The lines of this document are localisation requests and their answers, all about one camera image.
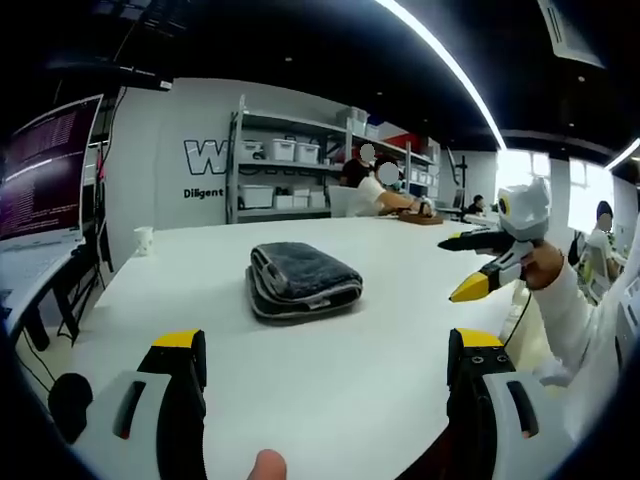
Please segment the person's right hand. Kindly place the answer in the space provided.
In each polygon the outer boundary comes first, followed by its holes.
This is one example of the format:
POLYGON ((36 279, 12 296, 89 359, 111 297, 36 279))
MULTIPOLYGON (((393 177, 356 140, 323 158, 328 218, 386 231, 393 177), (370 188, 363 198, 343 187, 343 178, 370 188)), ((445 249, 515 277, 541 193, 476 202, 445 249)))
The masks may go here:
POLYGON ((564 254, 547 241, 542 241, 521 260, 524 282, 529 290, 541 290, 551 285, 564 265, 564 254))

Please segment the person's left hand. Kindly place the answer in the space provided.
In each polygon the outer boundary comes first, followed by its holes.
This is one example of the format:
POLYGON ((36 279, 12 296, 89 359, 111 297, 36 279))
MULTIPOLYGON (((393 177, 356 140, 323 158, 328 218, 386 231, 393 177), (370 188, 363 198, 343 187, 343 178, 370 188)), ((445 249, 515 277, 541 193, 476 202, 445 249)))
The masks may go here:
POLYGON ((271 449, 258 452, 248 480, 286 480, 287 464, 280 453, 271 449))

